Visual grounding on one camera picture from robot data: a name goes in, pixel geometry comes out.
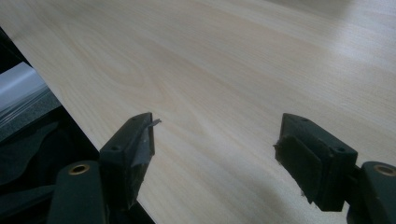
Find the clamp jaw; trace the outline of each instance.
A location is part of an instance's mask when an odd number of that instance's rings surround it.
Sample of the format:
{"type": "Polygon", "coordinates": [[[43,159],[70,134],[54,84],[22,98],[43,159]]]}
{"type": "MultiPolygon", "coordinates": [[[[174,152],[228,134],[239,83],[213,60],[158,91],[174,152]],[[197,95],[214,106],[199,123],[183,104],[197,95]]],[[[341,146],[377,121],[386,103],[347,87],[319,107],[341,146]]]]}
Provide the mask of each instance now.
{"type": "Polygon", "coordinates": [[[100,150],[99,161],[79,161],[58,174],[49,224],[109,223],[111,209],[136,202],[154,155],[151,113],[129,119],[100,150]]]}
{"type": "Polygon", "coordinates": [[[292,114],[283,115],[274,147],[276,159],[321,211],[341,211],[347,202],[349,224],[396,223],[394,166],[367,161],[359,168],[357,151],[292,114]]]}

